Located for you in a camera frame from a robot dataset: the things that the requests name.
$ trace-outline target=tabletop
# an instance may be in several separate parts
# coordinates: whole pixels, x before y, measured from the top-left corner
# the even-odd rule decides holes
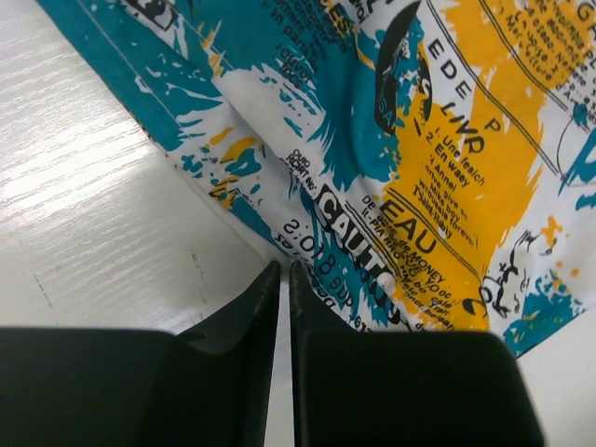
[[[4,5],[0,324],[177,333],[240,294],[272,251],[175,171],[34,0]],[[287,282],[276,446],[293,439],[284,297]],[[519,360],[549,445],[596,438],[595,332],[588,312]]]

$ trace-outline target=cloth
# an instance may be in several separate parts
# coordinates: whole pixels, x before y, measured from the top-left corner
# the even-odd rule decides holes
[[[39,3],[357,330],[490,330],[520,355],[593,303],[591,3]]]

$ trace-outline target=folded fabric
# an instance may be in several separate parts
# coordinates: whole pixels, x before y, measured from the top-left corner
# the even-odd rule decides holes
[[[357,329],[490,329],[520,355],[592,304],[590,4],[40,4]]]

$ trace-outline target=white wood grain surface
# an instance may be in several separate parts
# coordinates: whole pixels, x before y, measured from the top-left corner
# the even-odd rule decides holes
[[[171,168],[34,0],[3,6],[0,324],[179,332],[243,291],[265,261],[240,227]],[[271,446],[293,439],[286,297],[287,283]],[[595,332],[588,312],[520,360],[549,445],[596,445]]]

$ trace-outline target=white table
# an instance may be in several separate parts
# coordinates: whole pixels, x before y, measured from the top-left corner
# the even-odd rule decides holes
[[[173,170],[34,0],[3,5],[0,324],[180,332],[237,296],[264,258]],[[272,446],[293,437],[284,287]],[[596,445],[594,334],[591,312],[520,360],[550,445]]]

